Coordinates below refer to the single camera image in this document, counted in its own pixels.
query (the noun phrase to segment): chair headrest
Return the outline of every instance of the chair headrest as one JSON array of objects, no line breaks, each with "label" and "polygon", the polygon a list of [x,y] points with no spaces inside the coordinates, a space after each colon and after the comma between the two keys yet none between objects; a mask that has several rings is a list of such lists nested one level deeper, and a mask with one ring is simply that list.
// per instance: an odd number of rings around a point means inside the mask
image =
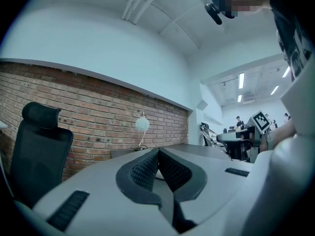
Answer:
[{"label": "chair headrest", "polygon": [[22,110],[23,119],[34,126],[55,129],[58,127],[58,114],[61,109],[50,108],[37,102],[30,102]]}]

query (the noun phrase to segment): black office chair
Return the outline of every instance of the black office chair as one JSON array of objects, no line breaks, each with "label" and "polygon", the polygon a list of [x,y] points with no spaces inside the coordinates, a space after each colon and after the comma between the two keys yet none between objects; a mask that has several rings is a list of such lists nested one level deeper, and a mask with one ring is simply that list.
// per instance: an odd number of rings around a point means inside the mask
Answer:
[{"label": "black office chair", "polygon": [[61,183],[73,134],[58,127],[61,109],[36,102],[22,110],[10,169],[13,195],[29,207]]}]

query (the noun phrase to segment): ceiling pipe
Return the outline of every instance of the ceiling pipe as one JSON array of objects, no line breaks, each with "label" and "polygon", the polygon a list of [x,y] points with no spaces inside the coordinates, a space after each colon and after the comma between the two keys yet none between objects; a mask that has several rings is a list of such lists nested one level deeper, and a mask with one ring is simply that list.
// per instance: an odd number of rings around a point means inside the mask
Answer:
[{"label": "ceiling pipe", "polygon": [[159,34],[163,35],[173,24],[175,24],[178,20],[180,20],[182,17],[184,17],[188,12],[195,9],[200,4],[200,1],[193,4],[191,7],[189,7],[186,11],[184,11],[181,15],[179,15],[177,18],[175,18],[172,22],[170,22]]},{"label": "ceiling pipe", "polygon": [[133,2],[133,0],[129,0],[129,1],[128,1],[127,6],[126,6],[125,11],[124,11],[123,16],[122,16],[122,20],[125,19],[126,15],[127,15],[127,12],[128,12],[128,10],[129,10],[129,8],[130,8],[132,2]]},{"label": "ceiling pipe", "polygon": [[134,25],[136,25],[138,23],[138,20],[140,19],[140,17],[142,16],[142,14],[146,11],[146,9],[150,6],[150,4],[153,2],[153,0],[147,0],[144,5],[142,6],[142,8],[140,9],[140,11],[138,12],[138,14],[136,15],[136,17],[134,18],[134,20],[132,21],[132,23]]},{"label": "ceiling pipe", "polygon": [[136,2],[132,5],[131,9],[129,10],[126,16],[127,21],[130,19],[131,15],[133,14],[134,10],[136,9],[136,7],[139,5],[140,2],[141,0],[136,0]]}]

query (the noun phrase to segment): white curved wall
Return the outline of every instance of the white curved wall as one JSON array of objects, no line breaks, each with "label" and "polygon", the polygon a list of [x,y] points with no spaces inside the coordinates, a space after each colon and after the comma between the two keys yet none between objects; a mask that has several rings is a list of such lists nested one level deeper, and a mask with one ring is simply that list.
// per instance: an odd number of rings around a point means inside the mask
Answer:
[{"label": "white curved wall", "polygon": [[78,68],[192,109],[186,60],[154,33],[103,8],[55,4],[25,12],[7,33],[0,59]]}]

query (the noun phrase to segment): air conditioner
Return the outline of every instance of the air conditioner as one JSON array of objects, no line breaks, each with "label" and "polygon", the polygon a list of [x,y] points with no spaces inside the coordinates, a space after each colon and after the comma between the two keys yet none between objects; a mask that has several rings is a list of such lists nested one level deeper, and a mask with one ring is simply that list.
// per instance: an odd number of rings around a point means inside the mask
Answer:
[{"label": "air conditioner", "polygon": [[242,104],[243,105],[250,104],[250,103],[253,103],[255,100],[256,100],[256,97],[254,96],[254,94],[252,93],[245,94],[243,95]]}]

